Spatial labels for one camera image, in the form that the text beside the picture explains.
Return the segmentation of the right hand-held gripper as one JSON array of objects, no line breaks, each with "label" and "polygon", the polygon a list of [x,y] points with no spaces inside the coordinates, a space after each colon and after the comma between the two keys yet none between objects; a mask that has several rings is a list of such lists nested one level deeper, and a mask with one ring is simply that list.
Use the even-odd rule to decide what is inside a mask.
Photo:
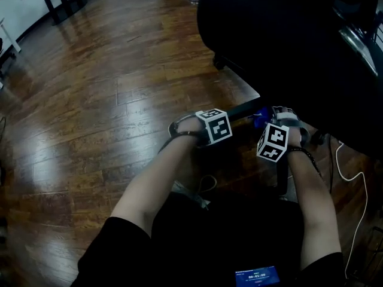
[{"label": "right hand-held gripper", "polygon": [[288,148],[288,136],[291,127],[300,130],[300,145],[304,146],[309,139],[309,132],[304,122],[287,108],[282,112],[281,106],[272,106],[269,121],[257,143],[256,155],[265,160],[276,163],[286,153]]}]

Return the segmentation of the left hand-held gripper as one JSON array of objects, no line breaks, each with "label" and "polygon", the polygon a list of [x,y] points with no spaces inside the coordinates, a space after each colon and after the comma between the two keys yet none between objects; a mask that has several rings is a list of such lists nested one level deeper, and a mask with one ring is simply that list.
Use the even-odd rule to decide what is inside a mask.
[{"label": "left hand-held gripper", "polygon": [[[202,125],[200,131],[185,131],[179,132],[179,123],[196,117]],[[172,122],[168,127],[170,138],[177,136],[195,136],[198,138],[197,147],[206,147],[217,144],[232,136],[232,129],[230,126],[228,114],[226,111],[214,108],[208,111],[198,111],[189,115],[185,115],[178,120]]]}]

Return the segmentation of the blue cloth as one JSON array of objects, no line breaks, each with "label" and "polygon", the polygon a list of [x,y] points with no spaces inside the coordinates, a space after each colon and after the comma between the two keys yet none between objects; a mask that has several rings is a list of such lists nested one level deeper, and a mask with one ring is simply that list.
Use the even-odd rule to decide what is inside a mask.
[{"label": "blue cloth", "polygon": [[255,114],[249,116],[249,119],[255,129],[264,129],[271,119],[269,107],[262,107]]}]

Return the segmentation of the black office chair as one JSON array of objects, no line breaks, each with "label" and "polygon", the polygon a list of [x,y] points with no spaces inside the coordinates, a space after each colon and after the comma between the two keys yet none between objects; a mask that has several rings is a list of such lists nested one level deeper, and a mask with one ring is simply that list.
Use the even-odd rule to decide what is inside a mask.
[{"label": "black office chair", "polygon": [[[383,51],[370,36],[378,0],[199,0],[204,44],[269,105],[383,163]],[[368,47],[376,77],[343,40]]]}]

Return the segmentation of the person's left forearm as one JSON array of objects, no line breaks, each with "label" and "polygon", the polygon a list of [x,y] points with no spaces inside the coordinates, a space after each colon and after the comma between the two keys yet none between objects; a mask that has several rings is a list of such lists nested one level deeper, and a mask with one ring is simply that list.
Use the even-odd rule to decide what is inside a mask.
[{"label": "person's left forearm", "polygon": [[[200,130],[202,125],[196,117],[180,122],[178,128],[179,132]],[[111,217],[129,221],[150,236],[154,219],[171,192],[178,169],[197,142],[195,136],[170,138],[129,183]]]}]

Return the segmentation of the person's right forearm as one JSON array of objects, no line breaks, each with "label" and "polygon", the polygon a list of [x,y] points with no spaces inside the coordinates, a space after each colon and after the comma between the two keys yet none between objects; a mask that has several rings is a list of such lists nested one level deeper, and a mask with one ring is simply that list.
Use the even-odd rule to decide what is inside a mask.
[{"label": "person's right forearm", "polygon": [[299,128],[291,127],[288,165],[293,175],[297,199],[303,214],[304,234],[301,269],[317,261],[343,270],[343,256],[332,197],[312,160],[300,145]]}]

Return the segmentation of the silver-edged flat device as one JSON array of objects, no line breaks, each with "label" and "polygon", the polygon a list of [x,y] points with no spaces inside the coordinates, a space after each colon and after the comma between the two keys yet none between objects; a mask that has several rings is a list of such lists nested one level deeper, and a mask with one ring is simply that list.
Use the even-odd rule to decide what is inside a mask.
[{"label": "silver-edged flat device", "polygon": [[375,64],[368,47],[364,44],[361,38],[348,26],[339,30],[339,33],[343,40],[354,50],[354,52],[361,58],[363,63],[369,68],[371,73],[376,77],[378,73],[376,71]]}]

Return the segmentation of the phone with blue screen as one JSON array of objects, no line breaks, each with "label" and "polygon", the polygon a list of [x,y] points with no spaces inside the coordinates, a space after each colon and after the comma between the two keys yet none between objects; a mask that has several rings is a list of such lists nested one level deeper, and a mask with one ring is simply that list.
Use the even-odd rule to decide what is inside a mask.
[{"label": "phone with blue screen", "polygon": [[236,287],[268,287],[278,285],[280,279],[274,266],[235,273]]}]

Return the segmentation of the black metal railing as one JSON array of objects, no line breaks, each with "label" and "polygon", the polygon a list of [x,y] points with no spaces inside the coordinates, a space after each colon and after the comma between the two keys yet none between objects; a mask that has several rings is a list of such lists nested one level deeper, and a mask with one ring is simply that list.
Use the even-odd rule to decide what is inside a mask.
[{"label": "black metal railing", "polygon": [[372,39],[383,51],[383,11],[378,11],[375,16]]}]

